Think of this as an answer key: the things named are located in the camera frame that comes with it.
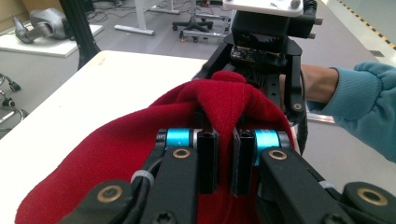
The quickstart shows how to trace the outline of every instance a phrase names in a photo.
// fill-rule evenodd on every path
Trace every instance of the red knit fabric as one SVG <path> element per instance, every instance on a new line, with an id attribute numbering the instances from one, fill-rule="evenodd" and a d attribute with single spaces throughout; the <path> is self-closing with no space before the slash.
<path id="1" fill-rule="evenodd" d="M 194 111 L 200 106 L 219 133 L 219 185 L 214 194 L 199 196 L 198 223 L 257 223 L 255 192 L 234 197 L 229 191 L 233 128 L 244 113 L 246 128 L 286 131 L 292 138 L 277 106 L 233 72 L 217 72 L 211 80 L 182 84 L 148 108 L 91 133 L 29 192 L 16 223 L 56 223 L 97 184 L 111 179 L 129 181 L 154 147 L 157 132 L 192 127 Z"/>

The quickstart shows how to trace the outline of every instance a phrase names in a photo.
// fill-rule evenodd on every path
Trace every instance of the white cable tie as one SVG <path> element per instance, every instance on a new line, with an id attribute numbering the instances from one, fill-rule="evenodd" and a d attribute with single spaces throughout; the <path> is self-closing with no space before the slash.
<path id="1" fill-rule="evenodd" d="M 324 188 L 324 189 L 335 189 L 336 186 L 332 181 L 329 180 L 322 180 L 319 182 L 319 184 Z"/>
<path id="2" fill-rule="evenodd" d="M 134 182 L 134 179 L 137 178 L 138 176 L 142 176 L 148 179 L 149 185 L 152 187 L 154 184 L 154 175 L 152 175 L 149 171 L 147 170 L 138 170 L 134 172 L 134 174 L 131 177 L 131 183 Z"/>

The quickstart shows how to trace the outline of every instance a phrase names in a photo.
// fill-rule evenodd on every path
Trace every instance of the person's arm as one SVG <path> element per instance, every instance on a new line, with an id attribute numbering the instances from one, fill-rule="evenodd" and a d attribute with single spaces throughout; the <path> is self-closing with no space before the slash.
<path id="1" fill-rule="evenodd" d="M 396 68 L 359 63 L 354 70 L 304 65 L 302 71 L 310 111 L 333 116 L 339 126 L 396 161 Z"/>
<path id="2" fill-rule="evenodd" d="M 305 99 L 327 104 L 338 84 L 338 72 L 332 68 L 314 65 L 301 66 L 304 74 Z"/>

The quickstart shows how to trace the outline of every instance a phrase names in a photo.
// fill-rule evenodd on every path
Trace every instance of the robotic hand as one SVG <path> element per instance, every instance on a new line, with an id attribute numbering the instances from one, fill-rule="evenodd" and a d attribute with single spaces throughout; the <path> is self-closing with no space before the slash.
<path id="1" fill-rule="evenodd" d="M 15 35 L 23 43 L 32 44 L 39 37 L 50 37 L 54 39 L 66 39 L 72 35 L 68 29 L 65 15 L 55 8 L 45 10 L 33 10 L 30 13 L 30 21 L 33 30 L 23 26 L 20 19 L 14 18 Z"/>

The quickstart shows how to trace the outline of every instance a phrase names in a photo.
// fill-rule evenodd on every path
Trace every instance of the chair wheel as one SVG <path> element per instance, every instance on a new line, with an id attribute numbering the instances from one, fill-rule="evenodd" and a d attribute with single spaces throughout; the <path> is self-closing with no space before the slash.
<path id="1" fill-rule="evenodd" d="M 6 98 L 3 101 L 2 106 L 15 106 L 15 102 L 11 98 Z"/>
<path id="2" fill-rule="evenodd" d="M 21 86 L 18 85 L 16 82 L 10 82 L 10 83 L 9 83 L 9 87 L 10 87 L 13 91 L 20 91 L 20 90 L 21 90 Z"/>

